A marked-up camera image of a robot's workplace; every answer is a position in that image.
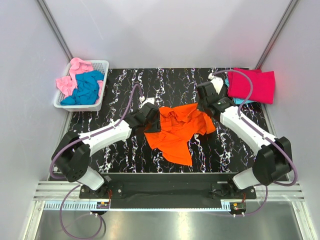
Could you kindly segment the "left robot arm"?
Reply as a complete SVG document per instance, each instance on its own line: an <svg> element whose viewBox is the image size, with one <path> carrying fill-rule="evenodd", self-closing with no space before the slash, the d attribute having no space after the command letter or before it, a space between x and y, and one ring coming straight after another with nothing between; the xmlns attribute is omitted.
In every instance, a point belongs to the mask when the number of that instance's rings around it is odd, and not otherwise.
<svg viewBox="0 0 320 240"><path fill-rule="evenodd" d="M90 198L107 197L109 181L90 167L96 152L119 141L142 134L161 131L160 110L151 102L115 122L86 133L66 133L51 157L51 167L57 167L68 182L82 184L81 190Z"/></svg>

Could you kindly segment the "orange t shirt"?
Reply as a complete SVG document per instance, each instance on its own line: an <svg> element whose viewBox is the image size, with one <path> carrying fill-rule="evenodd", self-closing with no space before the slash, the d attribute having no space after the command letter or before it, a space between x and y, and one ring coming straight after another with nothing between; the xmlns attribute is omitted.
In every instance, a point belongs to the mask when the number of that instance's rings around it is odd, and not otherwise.
<svg viewBox="0 0 320 240"><path fill-rule="evenodd" d="M162 151L163 157L171 163L191 166L192 156L188 141L194 134L211 134L216 131L212 119L198 110L196 103L159 108L159 132L144 135L152 149Z"/></svg>

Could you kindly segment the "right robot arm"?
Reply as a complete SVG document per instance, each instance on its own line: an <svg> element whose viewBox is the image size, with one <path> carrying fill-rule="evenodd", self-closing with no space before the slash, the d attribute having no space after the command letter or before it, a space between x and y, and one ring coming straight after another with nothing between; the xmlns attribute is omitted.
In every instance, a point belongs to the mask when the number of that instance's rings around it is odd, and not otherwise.
<svg viewBox="0 0 320 240"><path fill-rule="evenodd" d="M223 88L223 83L214 80L197 85L197 107L237 134L255 155L252 167L234 175L221 188L221 196L236 199L250 187L269 186L293 171L292 149L286 137L277 138L263 130L246 117L231 99L223 97Z"/></svg>

